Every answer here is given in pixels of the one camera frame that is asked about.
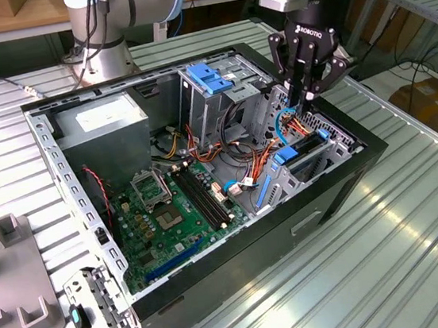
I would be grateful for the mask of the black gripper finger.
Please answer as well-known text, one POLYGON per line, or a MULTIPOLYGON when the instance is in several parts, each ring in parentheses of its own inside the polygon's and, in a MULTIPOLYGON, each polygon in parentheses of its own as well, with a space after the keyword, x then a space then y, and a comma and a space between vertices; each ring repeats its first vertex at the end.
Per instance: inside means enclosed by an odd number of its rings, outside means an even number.
POLYGON ((298 41, 298 61, 303 64, 302 97, 313 100, 331 89, 351 67, 350 56, 340 46, 338 37, 298 41))
POLYGON ((282 33, 273 33, 268 40, 274 65, 288 91, 290 107, 301 111, 305 97, 302 84, 304 64, 298 60, 300 38, 292 36, 285 38, 282 33))

